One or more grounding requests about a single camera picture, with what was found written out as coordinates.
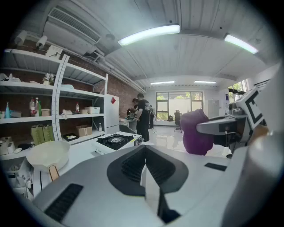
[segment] brick wall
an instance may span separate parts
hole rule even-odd
[[[23,46],[16,47],[17,49],[36,52],[35,50],[35,42],[30,40],[26,40]],[[45,54],[48,50],[48,45],[45,45],[42,50],[38,50],[38,54]],[[10,44],[7,48],[15,48],[14,44]],[[69,63],[77,65],[79,67],[88,69],[92,72],[95,72],[103,77],[106,76],[106,72],[97,68],[96,66],[86,62],[77,56],[70,56]],[[25,71],[11,71],[11,70],[0,70],[0,73],[5,73],[9,75],[13,74],[14,77],[20,78],[23,82],[30,82],[31,80],[42,83],[43,74],[31,73]],[[85,90],[92,92],[93,87],[87,84],[79,83],[76,81],[63,79],[62,83],[72,84],[75,89]],[[101,81],[96,84],[95,92],[100,92],[104,87],[105,82]],[[107,93],[111,95],[115,95],[119,97],[119,114],[120,117],[126,117],[126,111],[128,108],[132,106],[132,99],[137,97],[137,91],[132,87],[128,86],[124,82],[120,81],[113,75],[109,74],[108,77],[108,88]],[[41,101],[42,108],[51,109],[51,96],[37,96]],[[29,117],[29,102],[31,100],[31,95],[0,95],[0,111],[5,111],[6,103],[9,102],[9,108],[11,110],[17,110],[22,112],[23,117]],[[79,102],[80,108],[84,109],[85,106],[91,106],[91,101],[89,100],[81,100],[81,99],[73,99],[73,98],[60,98],[59,100],[59,113],[62,113],[63,109],[66,110],[75,110],[76,102]],[[25,122],[20,124],[3,124],[0,125],[0,137],[5,136],[13,136],[14,142],[19,143],[26,140],[30,140],[32,137],[30,135],[31,126],[36,125],[37,122]],[[51,121],[43,121],[38,122],[38,124],[50,124]],[[60,130],[62,134],[67,134],[71,132],[75,132],[75,126],[77,125],[91,125],[90,118],[81,118],[81,119],[69,119],[67,121],[60,121]]]

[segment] purple cloth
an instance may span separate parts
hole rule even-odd
[[[183,145],[190,154],[205,155],[213,147],[213,135],[199,133],[196,125],[209,121],[203,110],[187,112],[181,116],[181,128],[184,131]]]

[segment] ceiling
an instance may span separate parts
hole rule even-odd
[[[216,84],[200,86],[221,89],[280,59],[269,25],[241,0],[45,0],[20,29],[42,35],[47,15],[56,5],[92,26],[101,35],[97,47],[105,53],[105,60],[144,88],[151,87],[151,82],[174,80],[173,86],[192,86],[195,80],[208,80]],[[125,47],[117,43],[170,21],[181,26],[180,34]],[[253,55],[225,42],[226,33],[259,52]],[[107,34],[114,35],[114,40],[107,39]]]

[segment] pan handle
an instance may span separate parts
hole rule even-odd
[[[48,168],[51,180],[54,181],[59,177],[59,173],[55,165]]]

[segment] fluorescent ceiling light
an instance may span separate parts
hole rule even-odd
[[[194,81],[195,83],[216,83],[216,82],[212,82],[212,81]]]
[[[158,36],[158,35],[168,35],[168,34],[177,34],[180,32],[180,27],[178,24],[167,25],[162,27],[154,27],[145,31],[140,31],[128,37],[125,37],[118,41],[120,46],[126,46],[131,43],[135,43],[139,40]]]
[[[227,35],[225,37],[225,41],[230,42],[232,44],[235,44],[241,48],[244,48],[245,50],[251,52],[252,54],[255,54],[258,52],[258,49],[254,48],[253,46],[249,45],[248,43],[244,42],[243,40],[240,40],[234,36]]]
[[[162,83],[174,83],[174,81],[155,82],[155,83],[151,83],[151,84],[162,84]]]

